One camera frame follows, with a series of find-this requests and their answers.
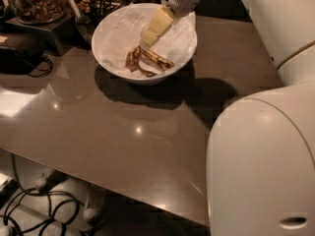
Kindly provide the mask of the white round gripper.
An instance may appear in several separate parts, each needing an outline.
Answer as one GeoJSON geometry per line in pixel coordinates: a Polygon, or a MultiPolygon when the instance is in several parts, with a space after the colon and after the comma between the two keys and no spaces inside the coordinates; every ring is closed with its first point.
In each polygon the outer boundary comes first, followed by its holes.
{"type": "Polygon", "coordinates": [[[175,18],[191,13],[200,0],[160,0],[157,8],[141,34],[139,46],[148,51],[158,39],[170,28],[175,18]]]}

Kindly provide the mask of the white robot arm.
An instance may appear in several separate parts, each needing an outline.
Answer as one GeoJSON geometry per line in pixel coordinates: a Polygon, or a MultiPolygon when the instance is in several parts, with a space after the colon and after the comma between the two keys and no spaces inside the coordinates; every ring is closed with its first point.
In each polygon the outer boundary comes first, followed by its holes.
{"type": "Polygon", "coordinates": [[[241,0],[283,83],[210,132],[211,236],[315,236],[315,0],[241,0]]]}

